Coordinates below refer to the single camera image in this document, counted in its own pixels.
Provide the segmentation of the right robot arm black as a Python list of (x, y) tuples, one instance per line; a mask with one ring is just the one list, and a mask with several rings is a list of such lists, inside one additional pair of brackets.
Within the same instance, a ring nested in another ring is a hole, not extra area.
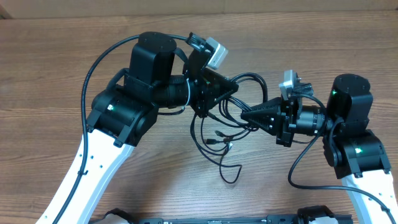
[[(345, 191), (360, 223), (397, 223), (394, 181), (381, 140), (367, 128), (373, 103), (369, 81), (359, 75), (338, 75), (327, 104), (313, 95), (310, 83), (302, 83), (288, 70), (279, 85), (281, 96), (251, 107), (241, 114), (247, 121), (289, 147), (295, 134), (313, 139), (292, 164), (289, 184), (305, 190)], [(292, 181), (298, 161), (322, 139), (324, 156), (341, 185), (302, 185)]]

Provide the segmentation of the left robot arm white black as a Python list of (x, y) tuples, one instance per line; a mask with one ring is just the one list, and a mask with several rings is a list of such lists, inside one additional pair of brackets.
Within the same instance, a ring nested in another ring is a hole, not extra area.
[(161, 108), (191, 107), (205, 117), (238, 85), (217, 73), (228, 49), (190, 34), (190, 55), (179, 36), (144, 32), (132, 37), (130, 64), (82, 111), (78, 152), (40, 223), (88, 223), (116, 171), (155, 124)]

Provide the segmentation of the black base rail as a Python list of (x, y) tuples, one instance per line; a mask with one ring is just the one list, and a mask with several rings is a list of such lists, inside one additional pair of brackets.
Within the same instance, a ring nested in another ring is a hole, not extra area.
[(186, 218), (163, 219), (143, 218), (133, 224), (294, 224), (298, 223), (297, 215), (267, 215), (266, 217), (241, 218)]

